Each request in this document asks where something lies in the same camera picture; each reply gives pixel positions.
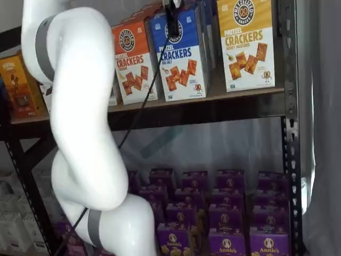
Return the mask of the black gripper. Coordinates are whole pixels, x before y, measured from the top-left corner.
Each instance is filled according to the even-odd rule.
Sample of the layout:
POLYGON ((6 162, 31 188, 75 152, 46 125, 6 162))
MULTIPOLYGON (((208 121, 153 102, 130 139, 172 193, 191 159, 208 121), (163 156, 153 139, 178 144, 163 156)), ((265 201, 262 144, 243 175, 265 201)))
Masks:
POLYGON ((180 1, 163 0, 163 7, 166 13, 168 27, 167 37, 177 37, 179 35, 177 21, 178 13, 180 11, 180 1))

